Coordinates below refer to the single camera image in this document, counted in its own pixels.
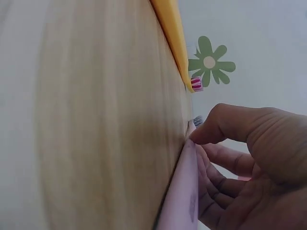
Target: pink paper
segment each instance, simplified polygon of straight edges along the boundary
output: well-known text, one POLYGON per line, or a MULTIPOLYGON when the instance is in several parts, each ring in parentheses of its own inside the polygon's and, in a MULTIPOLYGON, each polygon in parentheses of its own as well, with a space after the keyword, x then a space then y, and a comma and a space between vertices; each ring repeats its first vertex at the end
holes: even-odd
POLYGON ((195 144, 187 140, 166 194, 157 230, 197 230, 198 169, 195 144))

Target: green flower decal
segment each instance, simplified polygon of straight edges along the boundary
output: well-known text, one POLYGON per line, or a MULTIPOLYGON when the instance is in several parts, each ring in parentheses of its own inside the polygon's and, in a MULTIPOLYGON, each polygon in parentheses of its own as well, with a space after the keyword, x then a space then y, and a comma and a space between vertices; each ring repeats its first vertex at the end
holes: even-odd
POLYGON ((192 78, 202 76, 203 87, 208 87, 211 78, 211 71, 213 78, 217 84, 220 84, 220 80, 224 84, 229 84, 229 77, 221 70, 226 72, 233 72, 236 69, 236 65, 230 61, 218 61, 226 52, 226 46, 219 46, 215 52, 212 51, 212 46, 209 38, 201 36, 198 39, 199 51, 196 49, 195 56, 199 59, 189 59, 189 71, 198 70, 192 78))

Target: wooden panel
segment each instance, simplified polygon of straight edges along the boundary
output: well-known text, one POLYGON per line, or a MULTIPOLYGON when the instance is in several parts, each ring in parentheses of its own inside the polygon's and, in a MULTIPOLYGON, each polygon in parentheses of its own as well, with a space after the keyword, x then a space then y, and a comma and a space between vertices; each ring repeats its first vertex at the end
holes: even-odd
POLYGON ((36 96, 50 229, 151 229, 191 117, 149 1, 54 0, 36 96))

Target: wall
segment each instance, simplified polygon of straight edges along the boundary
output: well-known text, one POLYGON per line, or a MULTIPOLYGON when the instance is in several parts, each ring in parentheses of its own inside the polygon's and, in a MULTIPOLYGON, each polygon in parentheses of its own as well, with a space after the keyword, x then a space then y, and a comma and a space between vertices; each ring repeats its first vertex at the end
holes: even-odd
MULTIPOLYGON (((222 61, 236 64, 228 85, 211 76, 209 87, 193 94, 194 116, 206 117, 217 103, 307 115, 307 1, 179 0, 179 7, 189 58, 196 58, 205 35, 213 50, 227 46, 222 61)), ((225 145, 247 150, 242 143, 225 145)))

